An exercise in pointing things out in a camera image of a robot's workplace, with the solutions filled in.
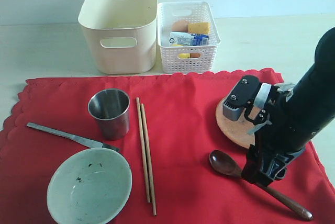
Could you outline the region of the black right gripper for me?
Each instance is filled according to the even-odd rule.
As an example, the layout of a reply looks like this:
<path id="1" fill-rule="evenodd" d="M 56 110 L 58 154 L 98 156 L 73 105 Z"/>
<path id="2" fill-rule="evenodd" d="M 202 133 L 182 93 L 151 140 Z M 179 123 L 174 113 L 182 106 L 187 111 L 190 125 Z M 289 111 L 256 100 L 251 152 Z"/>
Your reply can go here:
<path id="1" fill-rule="evenodd" d="M 286 167 L 303 153 L 313 137 L 314 127 L 307 125 L 303 115 L 304 104 L 295 97 L 293 90 L 261 85 L 253 103 L 260 111 L 253 119 L 254 127 L 248 131 L 254 134 L 255 144 L 247 151 L 241 173 L 249 183 L 269 186 L 283 179 Z"/>

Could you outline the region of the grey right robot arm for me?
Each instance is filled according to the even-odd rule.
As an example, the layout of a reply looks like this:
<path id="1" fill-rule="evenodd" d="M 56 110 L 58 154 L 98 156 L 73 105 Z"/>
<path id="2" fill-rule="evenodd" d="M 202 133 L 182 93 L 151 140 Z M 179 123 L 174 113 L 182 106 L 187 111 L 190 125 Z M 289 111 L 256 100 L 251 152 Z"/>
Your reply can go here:
<path id="1" fill-rule="evenodd" d="M 306 144 L 334 120 L 334 29 L 315 49 L 315 62 L 289 92 L 263 107 L 269 123 L 254 133 L 242 177 L 252 184 L 281 180 Z"/>

